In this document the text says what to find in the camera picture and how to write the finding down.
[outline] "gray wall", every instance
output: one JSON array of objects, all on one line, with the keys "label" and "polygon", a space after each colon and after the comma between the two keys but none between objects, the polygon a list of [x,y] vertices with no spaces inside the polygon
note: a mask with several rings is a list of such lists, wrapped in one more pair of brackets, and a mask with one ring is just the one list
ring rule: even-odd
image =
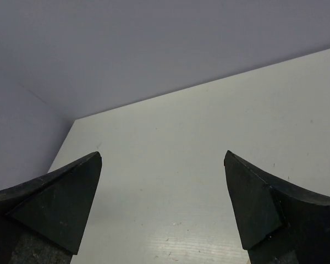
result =
[{"label": "gray wall", "polygon": [[0,190],[45,174],[69,122],[0,71]]}]

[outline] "black plastic part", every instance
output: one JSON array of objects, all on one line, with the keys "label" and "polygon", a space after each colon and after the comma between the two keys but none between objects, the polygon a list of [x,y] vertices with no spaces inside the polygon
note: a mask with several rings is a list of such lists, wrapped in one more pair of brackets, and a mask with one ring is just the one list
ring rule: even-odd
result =
[{"label": "black plastic part", "polygon": [[277,178],[230,151],[224,164],[252,264],[330,263],[330,197]]},{"label": "black plastic part", "polygon": [[69,263],[79,248],[101,166],[94,152],[0,191],[0,263]]}]

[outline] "white table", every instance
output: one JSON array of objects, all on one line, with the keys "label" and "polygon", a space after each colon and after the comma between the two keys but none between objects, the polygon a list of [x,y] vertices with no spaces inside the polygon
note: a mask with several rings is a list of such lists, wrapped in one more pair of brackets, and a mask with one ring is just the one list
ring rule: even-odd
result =
[{"label": "white table", "polygon": [[330,49],[77,120],[51,170],[103,168],[72,264],[246,263],[226,150],[330,196]]}]

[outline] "black triangular piece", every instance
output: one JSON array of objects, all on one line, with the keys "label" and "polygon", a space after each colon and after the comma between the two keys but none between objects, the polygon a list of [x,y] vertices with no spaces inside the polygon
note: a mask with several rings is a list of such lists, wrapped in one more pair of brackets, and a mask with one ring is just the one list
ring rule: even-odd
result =
[{"label": "black triangular piece", "polygon": [[94,155],[51,186],[17,205],[7,216],[76,255],[100,171],[100,155]]},{"label": "black triangular piece", "polygon": [[252,264],[330,263],[330,197],[277,178],[230,151],[224,164]]},{"label": "black triangular piece", "polygon": [[69,251],[13,221],[6,214],[17,205],[23,205],[25,200],[32,201],[35,195],[54,186],[67,175],[79,171],[83,164],[88,167],[84,167],[86,176],[93,174],[92,179],[99,178],[101,157],[98,152],[94,152],[46,175],[0,191],[0,264],[70,262],[72,254]]}]

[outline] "wall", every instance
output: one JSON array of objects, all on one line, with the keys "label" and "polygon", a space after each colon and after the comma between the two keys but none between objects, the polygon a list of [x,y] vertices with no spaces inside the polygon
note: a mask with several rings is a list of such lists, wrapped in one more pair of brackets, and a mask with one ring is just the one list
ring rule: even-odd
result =
[{"label": "wall", "polygon": [[45,174],[69,128],[0,71],[0,190]]},{"label": "wall", "polygon": [[330,49],[79,119],[52,169],[96,150],[72,264],[246,263],[223,157],[330,196]]}]

